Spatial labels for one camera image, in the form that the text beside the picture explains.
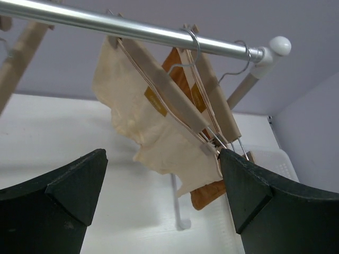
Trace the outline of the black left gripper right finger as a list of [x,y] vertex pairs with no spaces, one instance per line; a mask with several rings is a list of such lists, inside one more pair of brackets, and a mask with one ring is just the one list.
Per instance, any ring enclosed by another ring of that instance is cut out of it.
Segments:
[[338,194],[222,149],[221,172],[245,253],[338,253]]

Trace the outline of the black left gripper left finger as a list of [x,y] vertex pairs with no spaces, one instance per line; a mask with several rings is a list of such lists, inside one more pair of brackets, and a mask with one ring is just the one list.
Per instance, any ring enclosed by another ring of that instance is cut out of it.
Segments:
[[1,253],[80,253],[107,165],[106,151],[96,149],[1,189]]

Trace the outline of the wooden clip hanger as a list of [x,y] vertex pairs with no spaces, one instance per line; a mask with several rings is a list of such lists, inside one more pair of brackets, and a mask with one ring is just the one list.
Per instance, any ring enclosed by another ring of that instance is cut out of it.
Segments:
[[38,47],[53,25],[30,21],[1,65],[1,112],[14,93]]

